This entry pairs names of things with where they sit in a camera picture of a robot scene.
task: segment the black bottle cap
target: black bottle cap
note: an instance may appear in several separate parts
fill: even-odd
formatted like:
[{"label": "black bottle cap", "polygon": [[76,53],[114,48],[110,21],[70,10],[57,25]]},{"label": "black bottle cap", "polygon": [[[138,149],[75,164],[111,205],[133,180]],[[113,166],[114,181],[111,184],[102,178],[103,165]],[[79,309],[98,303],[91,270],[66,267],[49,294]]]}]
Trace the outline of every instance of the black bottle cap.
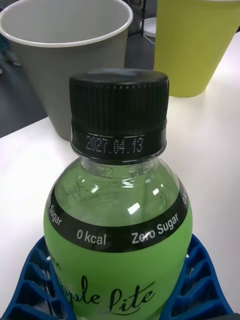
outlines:
[{"label": "black bottle cap", "polygon": [[169,80],[161,72],[100,69],[70,78],[72,147],[106,164],[157,156],[166,147]]}]

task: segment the green bottle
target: green bottle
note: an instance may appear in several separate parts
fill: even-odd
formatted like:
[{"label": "green bottle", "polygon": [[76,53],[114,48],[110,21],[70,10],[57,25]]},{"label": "green bottle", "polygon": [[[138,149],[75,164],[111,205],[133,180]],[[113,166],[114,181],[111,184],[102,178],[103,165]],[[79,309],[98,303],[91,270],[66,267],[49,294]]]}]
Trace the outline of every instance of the green bottle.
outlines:
[{"label": "green bottle", "polygon": [[166,148],[168,77],[103,69],[70,79],[72,148],[44,234],[76,317],[155,320],[180,275],[192,210]]}]

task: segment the table surface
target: table surface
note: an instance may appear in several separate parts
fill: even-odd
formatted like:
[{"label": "table surface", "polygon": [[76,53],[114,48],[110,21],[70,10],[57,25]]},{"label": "table surface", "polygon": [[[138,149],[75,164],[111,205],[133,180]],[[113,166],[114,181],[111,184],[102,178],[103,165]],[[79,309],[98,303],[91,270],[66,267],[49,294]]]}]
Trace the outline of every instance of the table surface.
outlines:
[{"label": "table surface", "polygon": [[[240,33],[206,91],[171,97],[167,119],[161,157],[185,185],[193,232],[208,250],[230,306],[240,312]],[[48,118],[0,140],[0,315],[43,235],[49,191],[76,157]]]}]

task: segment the blue plastic holder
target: blue plastic holder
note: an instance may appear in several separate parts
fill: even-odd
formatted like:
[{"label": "blue plastic holder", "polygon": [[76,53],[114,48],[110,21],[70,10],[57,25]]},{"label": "blue plastic holder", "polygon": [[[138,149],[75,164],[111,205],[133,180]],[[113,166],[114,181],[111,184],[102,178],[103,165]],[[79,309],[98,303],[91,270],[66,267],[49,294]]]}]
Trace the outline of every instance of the blue plastic holder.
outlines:
[{"label": "blue plastic holder", "polygon": [[[206,320],[232,314],[208,252],[194,235],[187,254],[159,320]],[[76,320],[60,288],[44,237],[29,253],[3,319]]]}]

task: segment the yellow cup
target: yellow cup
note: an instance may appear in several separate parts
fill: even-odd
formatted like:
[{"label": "yellow cup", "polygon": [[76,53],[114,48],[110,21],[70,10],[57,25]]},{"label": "yellow cup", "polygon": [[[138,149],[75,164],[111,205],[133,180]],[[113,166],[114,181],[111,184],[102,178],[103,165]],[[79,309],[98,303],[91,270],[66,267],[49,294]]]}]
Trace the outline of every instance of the yellow cup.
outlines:
[{"label": "yellow cup", "polygon": [[171,96],[205,90],[239,25],[240,0],[158,0],[154,69]]}]

